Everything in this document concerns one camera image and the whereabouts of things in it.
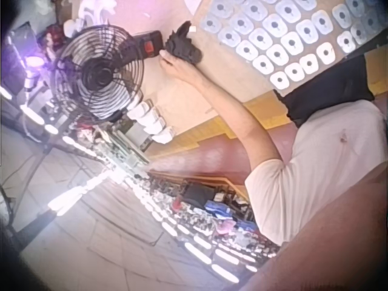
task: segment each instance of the led light strip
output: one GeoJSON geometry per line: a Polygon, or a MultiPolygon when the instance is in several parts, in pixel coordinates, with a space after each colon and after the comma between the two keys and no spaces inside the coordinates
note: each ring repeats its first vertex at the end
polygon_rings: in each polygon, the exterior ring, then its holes
{"type": "Polygon", "coordinates": [[[195,246],[193,246],[191,243],[186,242],[184,244],[184,247],[193,255],[195,255],[198,259],[200,259],[202,262],[204,262],[207,265],[210,265],[212,263],[212,260],[202,253],[200,250],[198,250],[195,246]]]}
{"type": "Polygon", "coordinates": [[[197,244],[200,244],[201,246],[203,246],[207,250],[210,250],[212,248],[211,244],[209,244],[207,241],[205,241],[204,239],[200,238],[199,236],[194,236],[194,241],[197,244]]]}
{"type": "Polygon", "coordinates": [[[231,256],[229,255],[228,253],[224,252],[223,250],[220,250],[220,249],[216,249],[216,255],[218,255],[219,257],[221,257],[222,259],[234,264],[234,265],[238,265],[239,263],[239,259],[234,257],[234,256],[231,256]]]}
{"type": "Polygon", "coordinates": [[[227,270],[221,268],[219,265],[213,264],[212,269],[214,270],[214,272],[221,275],[222,277],[229,280],[230,282],[239,283],[239,279],[235,275],[233,275],[232,273],[228,272],[227,270]]]}

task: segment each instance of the electric fan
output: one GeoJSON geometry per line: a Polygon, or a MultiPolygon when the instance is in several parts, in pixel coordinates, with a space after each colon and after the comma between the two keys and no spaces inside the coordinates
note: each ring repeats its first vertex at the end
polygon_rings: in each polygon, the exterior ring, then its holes
{"type": "Polygon", "coordinates": [[[69,119],[95,125],[126,108],[140,89],[141,50],[124,29],[99,25],[78,33],[58,54],[51,86],[69,119]]]}

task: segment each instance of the cable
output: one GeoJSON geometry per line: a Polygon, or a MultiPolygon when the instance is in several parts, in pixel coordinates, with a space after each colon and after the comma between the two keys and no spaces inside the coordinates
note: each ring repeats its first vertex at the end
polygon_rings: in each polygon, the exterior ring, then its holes
{"type": "Polygon", "coordinates": [[[2,186],[4,187],[6,182],[14,175],[16,174],[19,170],[21,170],[24,165],[34,156],[34,154],[30,155],[15,171],[13,171],[8,177],[6,177],[6,179],[4,180],[4,182],[2,183],[2,186]]]}

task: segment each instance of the fluorescent light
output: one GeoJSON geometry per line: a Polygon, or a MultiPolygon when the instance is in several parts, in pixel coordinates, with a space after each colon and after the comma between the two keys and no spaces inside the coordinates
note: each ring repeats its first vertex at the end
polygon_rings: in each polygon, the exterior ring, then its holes
{"type": "Polygon", "coordinates": [[[162,223],[162,227],[169,233],[171,234],[172,236],[178,236],[178,233],[176,232],[175,229],[172,228],[172,226],[170,224],[168,224],[167,222],[163,222],[162,223]]]}
{"type": "Polygon", "coordinates": [[[176,225],[176,220],[175,220],[175,219],[173,219],[173,218],[169,217],[169,221],[171,222],[171,224],[174,224],[174,225],[176,225]]]}
{"type": "Polygon", "coordinates": [[[58,211],[58,213],[56,214],[56,216],[62,216],[63,214],[65,214],[70,208],[72,208],[74,206],[74,204],[77,203],[78,200],[80,200],[82,197],[82,194],[78,194],[76,197],[74,197],[71,201],[69,201],[63,208],[60,209],[60,211],[58,211]]]}
{"type": "Polygon", "coordinates": [[[252,258],[251,256],[242,255],[242,257],[243,257],[244,259],[246,259],[247,261],[250,261],[250,262],[253,262],[253,263],[256,262],[256,260],[255,260],[254,258],[252,258]]]}
{"type": "Polygon", "coordinates": [[[34,110],[32,110],[30,107],[27,107],[26,104],[20,105],[20,109],[23,111],[24,114],[26,114],[30,119],[32,119],[37,124],[39,125],[44,124],[44,119],[39,114],[37,114],[34,110]]]}
{"type": "Polygon", "coordinates": [[[222,277],[229,280],[230,282],[239,283],[239,279],[235,275],[233,275],[232,273],[228,272],[227,270],[221,268],[219,265],[213,264],[212,269],[214,270],[214,272],[221,275],[222,277]]]}
{"type": "Polygon", "coordinates": [[[83,191],[84,189],[81,186],[74,187],[63,194],[60,194],[55,199],[51,200],[48,204],[48,207],[53,211],[58,211],[83,191]]]}
{"type": "Polygon", "coordinates": [[[230,248],[224,246],[223,244],[218,244],[218,247],[224,249],[224,250],[227,250],[228,252],[230,252],[230,248]]]}
{"type": "Polygon", "coordinates": [[[204,239],[200,238],[199,236],[194,236],[194,241],[197,244],[200,244],[201,246],[203,246],[207,250],[210,250],[212,248],[211,244],[209,244],[207,241],[205,241],[204,239]]]}
{"type": "Polygon", "coordinates": [[[57,135],[58,134],[58,129],[56,129],[54,126],[52,126],[51,124],[46,124],[44,126],[44,129],[46,129],[46,131],[48,131],[49,133],[51,133],[52,135],[57,135]]]}
{"type": "Polygon", "coordinates": [[[152,216],[155,218],[156,221],[161,222],[163,218],[155,211],[152,212],[152,216]]]}
{"type": "Polygon", "coordinates": [[[148,204],[148,203],[145,203],[145,204],[144,204],[144,207],[145,207],[145,209],[147,209],[149,212],[152,212],[152,211],[153,211],[152,206],[151,206],[150,204],[148,204]]]}
{"type": "Polygon", "coordinates": [[[5,99],[12,100],[12,95],[9,94],[9,92],[6,91],[6,89],[3,88],[3,87],[1,87],[1,86],[0,86],[0,93],[1,93],[1,95],[2,95],[5,99]]]}
{"type": "Polygon", "coordinates": [[[74,139],[69,138],[68,136],[63,136],[63,137],[62,137],[62,140],[63,140],[64,142],[66,142],[67,144],[70,144],[71,146],[75,144],[74,139]]]}
{"type": "Polygon", "coordinates": [[[184,226],[180,225],[180,224],[177,225],[177,228],[180,231],[182,231],[182,233],[184,233],[185,235],[189,235],[190,234],[189,230],[187,228],[185,228],[184,226]]]}
{"type": "Polygon", "coordinates": [[[220,256],[222,259],[224,259],[224,260],[226,260],[234,265],[238,265],[238,263],[239,263],[238,258],[229,255],[228,253],[224,252],[223,250],[216,249],[216,255],[220,256]]]}
{"type": "Polygon", "coordinates": [[[256,272],[257,272],[257,268],[254,267],[254,266],[246,265],[246,268],[247,268],[248,270],[250,270],[251,272],[253,272],[253,273],[256,273],[256,272]]]}
{"type": "Polygon", "coordinates": [[[191,243],[189,242],[186,242],[184,244],[184,247],[187,248],[187,250],[192,253],[193,255],[195,255],[198,259],[200,259],[202,262],[204,262],[205,264],[207,265],[210,265],[212,263],[212,260],[207,256],[205,255],[204,253],[202,253],[200,250],[198,250],[195,246],[193,246],[191,243]]]}
{"type": "Polygon", "coordinates": [[[44,60],[38,56],[28,56],[25,59],[25,63],[28,67],[38,68],[44,65],[44,60]]]}
{"type": "Polygon", "coordinates": [[[160,214],[161,214],[164,218],[169,217],[169,215],[167,214],[167,212],[166,212],[165,210],[161,211],[160,214]]]}

